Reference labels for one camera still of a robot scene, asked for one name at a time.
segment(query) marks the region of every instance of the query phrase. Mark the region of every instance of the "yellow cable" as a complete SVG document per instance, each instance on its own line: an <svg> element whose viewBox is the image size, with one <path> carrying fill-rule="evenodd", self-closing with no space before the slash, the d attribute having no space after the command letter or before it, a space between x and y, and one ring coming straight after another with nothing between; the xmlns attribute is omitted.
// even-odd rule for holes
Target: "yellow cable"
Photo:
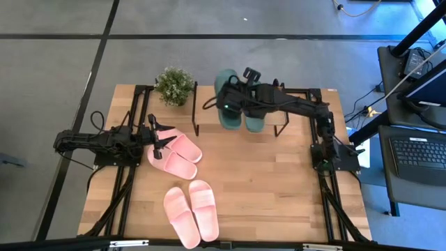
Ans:
<svg viewBox="0 0 446 251"><path fill-rule="evenodd" d="M382 0L378 0L372 7L370 7L370 9L364 11L361 14L357 14L357 15L352 15L352 14L346 12L346 10L344 10L344 7L341 7L341 10L349 17L359 17L359 16L362 16L365 13L368 13L370 10L373 10L374 8L376 8L381 1ZM336 4L336 7L340 5L336 0L333 0L333 2Z"/></svg>

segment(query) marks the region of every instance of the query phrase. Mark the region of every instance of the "keyboard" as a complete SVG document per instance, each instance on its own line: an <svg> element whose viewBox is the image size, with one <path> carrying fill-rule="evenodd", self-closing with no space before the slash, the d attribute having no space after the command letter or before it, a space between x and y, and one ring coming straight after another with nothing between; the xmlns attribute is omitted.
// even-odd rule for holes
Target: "keyboard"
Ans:
<svg viewBox="0 0 446 251"><path fill-rule="evenodd" d="M446 185L446 135L443 138L391 137L400 178L428 185Z"/></svg>

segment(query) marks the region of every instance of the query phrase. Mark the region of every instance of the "green leaves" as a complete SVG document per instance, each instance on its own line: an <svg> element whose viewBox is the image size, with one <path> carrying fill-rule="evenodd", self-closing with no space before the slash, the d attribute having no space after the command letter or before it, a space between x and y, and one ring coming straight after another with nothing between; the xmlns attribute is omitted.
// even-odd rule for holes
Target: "green leaves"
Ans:
<svg viewBox="0 0 446 251"><path fill-rule="evenodd" d="M180 68L165 68L157 79L155 90L161 93L160 100L164 101L166 105L184 105L189 93L194 89L194 80L191 74Z"/></svg>

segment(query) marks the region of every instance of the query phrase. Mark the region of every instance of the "pink slipper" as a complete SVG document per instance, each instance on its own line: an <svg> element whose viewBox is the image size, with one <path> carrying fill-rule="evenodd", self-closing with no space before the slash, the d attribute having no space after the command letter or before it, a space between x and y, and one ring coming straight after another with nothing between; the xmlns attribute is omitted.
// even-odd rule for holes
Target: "pink slipper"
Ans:
<svg viewBox="0 0 446 251"><path fill-rule="evenodd" d="M203 241L215 241L220 231L212 188L204 181L193 181L189 184L189 196L201 238Z"/></svg>
<svg viewBox="0 0 446 251"><path fill-rule="evenodd" d="M200 233L180 188L172 188L164 196L164 211L185 248L192 249L200 244Z"/></svg>
<svg viewBox="0 0 446 251"><path fill-rule="evenodd" d="M158 131L159 139L166 139L168 137L176 136L176 138L170 141L166 147L177 152L177 154L192 163L197 163L200 161L203 153L200 148L190 141L184 133L178 129L171 129L165 131Z"/></svg>
<svg viewBox="0 0 446 251"><path fill-rule="evenodd" d="M157 160L153 156L153 146L149 146L147 158L152 166L180 178L193 179L197 175L197 166L194 163L183 159L176 152L166 147L161 149L160 152L162 158Z"/></svg>

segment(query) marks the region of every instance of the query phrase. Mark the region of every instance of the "monitor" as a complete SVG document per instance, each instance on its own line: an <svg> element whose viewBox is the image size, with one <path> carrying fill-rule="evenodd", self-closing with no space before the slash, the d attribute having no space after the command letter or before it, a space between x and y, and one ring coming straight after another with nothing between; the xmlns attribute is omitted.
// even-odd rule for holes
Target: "monitor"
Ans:
<svg viewBox="0 0 446 251"><path fill-rule="evenodd" d="M416 105L446 107L446 60L414 82L399 98Z"/></svg>

